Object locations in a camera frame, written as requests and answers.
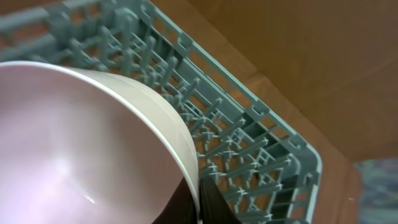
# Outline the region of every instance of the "bowl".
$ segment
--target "bowl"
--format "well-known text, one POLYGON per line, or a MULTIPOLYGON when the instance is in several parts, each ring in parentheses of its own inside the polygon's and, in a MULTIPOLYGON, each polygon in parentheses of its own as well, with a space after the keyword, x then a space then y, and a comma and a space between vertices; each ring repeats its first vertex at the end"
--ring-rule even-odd
POLYGON ((130 78, 0 63, 0 223, 152 223, 198 167, 185 123, 130 78))

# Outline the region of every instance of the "floor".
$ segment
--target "floor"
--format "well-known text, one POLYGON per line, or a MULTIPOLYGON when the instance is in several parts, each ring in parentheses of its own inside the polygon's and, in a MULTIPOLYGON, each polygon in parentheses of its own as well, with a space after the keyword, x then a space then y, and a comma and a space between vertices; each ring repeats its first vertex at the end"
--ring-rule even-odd
POLYGON ((369 160, 356 166, 363 180, 358 223, 397 223, 398 159, 369 160))

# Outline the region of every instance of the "plastic dish rack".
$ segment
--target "plastic dish rack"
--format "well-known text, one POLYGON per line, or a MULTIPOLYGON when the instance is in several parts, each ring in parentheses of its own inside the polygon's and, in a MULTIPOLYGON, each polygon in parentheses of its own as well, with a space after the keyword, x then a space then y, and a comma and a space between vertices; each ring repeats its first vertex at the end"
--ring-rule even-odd
POLYGON ((311 223, 316 150, 149 1, 74 0, 2 16, 0 62, 9 60, 119 73, 152 87, 189 127, 200 175, 214 178, 243 223, 311 223))

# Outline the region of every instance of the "bowl rim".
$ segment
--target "bowl rim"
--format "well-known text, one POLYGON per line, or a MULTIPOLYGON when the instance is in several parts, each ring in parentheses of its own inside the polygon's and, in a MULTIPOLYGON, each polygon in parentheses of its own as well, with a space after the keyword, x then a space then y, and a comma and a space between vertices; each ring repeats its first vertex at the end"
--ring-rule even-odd
POLYGON ((125 100, 121 95, 117 94, 110 88, 108 88, 106 85, 89 78, 86 75, 83 75, 81 73, 78 73, 74 70, 68 69, 67 67, 61 67, 58 65, 52 65, 49 63, 43 63, 43 62, 30 62, 30 61, 11 61, 11 62, 0 62, 0 68, 4 67, 37 67, 37 68, 44 68, 48 70, 53 70, 57 72, 64 73, 66 75, 69 75, 71 77, 77 78, 81 81, 84 81, 90 85, 93 85, 97 87, 99 90, 105 92, 109 96, 113 97, 115 100, 117 100, 119 103, 121 103, 123 106, 125 106, 128 110, 133 112, 138 118, 140 118, 148 127, 149 129, 160 139, 160 141, 163 143, 163 145, 166 147, 168 152, 172 155, 174 160, 176 161, 177 165, 179 166, 180 170, 182 171, 182 174, 187 181, 188 187, 190 189, 193 202, 195 204, 195 209, 197 212, 197 215, 199 215, 200 212, 200 203, 199 203, 199 197, 198 197, 198 192, 196 191, 196 187, 194 186, 192 182, 192 177, 190 177, 189 173, 187 172, 186 168, 183 165, 183 162, 181 159, 178 157, 177 153, 174 151, 173 147, 171 144, 168 142, 168 140, 164 137, 164 135, 156 128, 156 126, 143 114, 141 113, 133 104, 125 100))

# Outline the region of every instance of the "dish rack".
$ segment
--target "dish rack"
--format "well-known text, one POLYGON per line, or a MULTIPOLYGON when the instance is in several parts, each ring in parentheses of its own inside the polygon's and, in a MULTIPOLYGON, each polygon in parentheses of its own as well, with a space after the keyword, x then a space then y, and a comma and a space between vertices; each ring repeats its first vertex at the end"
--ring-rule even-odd
POLYGON ((0 62, 10 60, 139 80, 180 113, 200 176, 243 223, 311 223, 316 150, 151 2, 71 0, 2 16, 0 62))

